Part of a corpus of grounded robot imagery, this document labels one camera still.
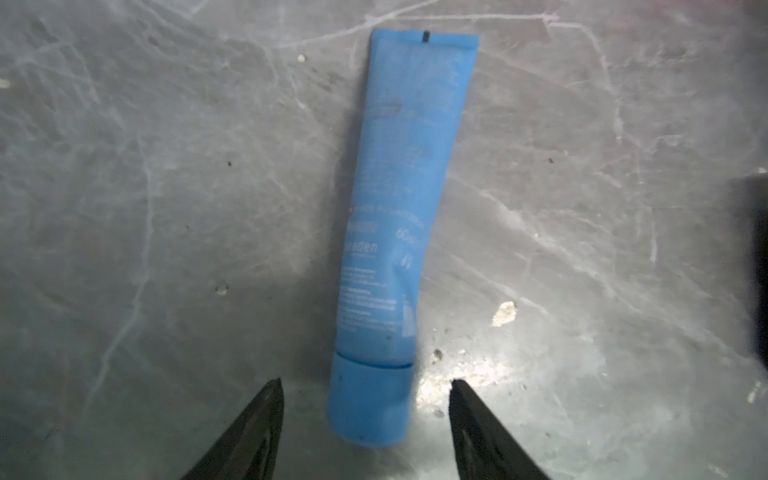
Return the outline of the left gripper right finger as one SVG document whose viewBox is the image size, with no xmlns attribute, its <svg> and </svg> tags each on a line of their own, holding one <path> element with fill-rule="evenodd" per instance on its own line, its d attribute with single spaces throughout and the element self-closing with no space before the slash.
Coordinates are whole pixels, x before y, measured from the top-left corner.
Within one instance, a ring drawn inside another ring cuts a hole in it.
<svg viewBox="0 0 768 480">
<path fill-rule="evenodd" d="M 549 480 L 463 379 L 451 382 L 449 419 L 462 480 Z"/>
</svg>

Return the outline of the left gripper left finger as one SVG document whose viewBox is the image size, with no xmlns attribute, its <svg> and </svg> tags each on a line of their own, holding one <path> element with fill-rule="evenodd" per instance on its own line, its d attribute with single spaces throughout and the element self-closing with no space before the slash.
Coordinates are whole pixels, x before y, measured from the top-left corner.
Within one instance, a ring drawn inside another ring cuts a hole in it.
<svg viewBox="0 0 768 480">
<path fill-rule="evenodd" d="M 279 378 L 268 381 L 182 480 L 270 480 L 284 418 Z"/>
</svg>

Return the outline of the blue toothpaste tube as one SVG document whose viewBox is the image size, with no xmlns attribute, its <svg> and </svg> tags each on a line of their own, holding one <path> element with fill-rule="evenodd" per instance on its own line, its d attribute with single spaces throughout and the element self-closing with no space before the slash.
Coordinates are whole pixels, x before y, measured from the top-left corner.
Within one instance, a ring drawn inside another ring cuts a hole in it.
<svg viewBox="0 0 768 480">
<path fill-rule="evenodd" d="M 327 410 L 358 445 L 407 432 L 423 260 L 478 48 L 471 34 L 371 37 Z"/>
</svg>

